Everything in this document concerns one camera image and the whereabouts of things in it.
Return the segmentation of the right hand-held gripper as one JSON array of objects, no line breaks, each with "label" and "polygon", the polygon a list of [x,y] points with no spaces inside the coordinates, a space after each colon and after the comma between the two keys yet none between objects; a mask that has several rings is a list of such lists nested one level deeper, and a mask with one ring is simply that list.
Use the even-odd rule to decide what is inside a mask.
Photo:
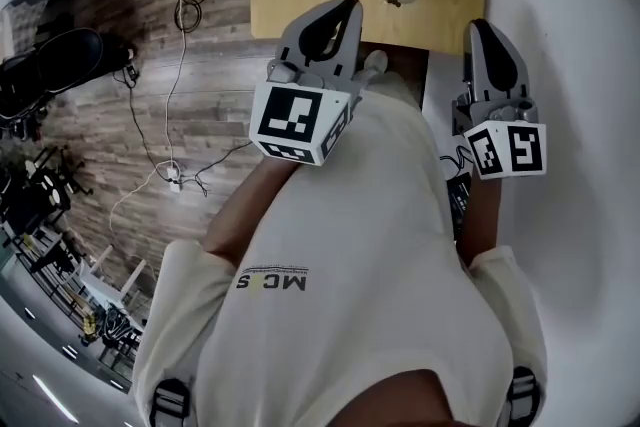
[{"label": "right hand-held gripper", "polygon": [[543,175],[546,126],[538,122],[537,106],[528,94],[526,65],[511,40],[484,19],[471,20],[465,28],[465,83],[475,90],[476,29],[488,81],[506,96],[474,101],[470,93],[460,95],[452,102],[452,133],[464,137],[482,179]]}]

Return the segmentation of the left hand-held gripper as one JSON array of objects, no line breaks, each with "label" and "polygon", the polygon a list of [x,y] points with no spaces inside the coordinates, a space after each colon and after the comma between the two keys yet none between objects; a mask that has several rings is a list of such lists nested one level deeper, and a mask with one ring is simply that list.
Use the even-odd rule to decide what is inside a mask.
[{"label": "left hand-held gripper", "polygon": [[[265,155],[307,165],[327,160],[351,122],[360,94],[353,76],[362,22],[359,0],[331,0],[286,26],[277,59],[254,91],[249,138]],[[334,64],[327,66],[292,64],[330,58]]]}]

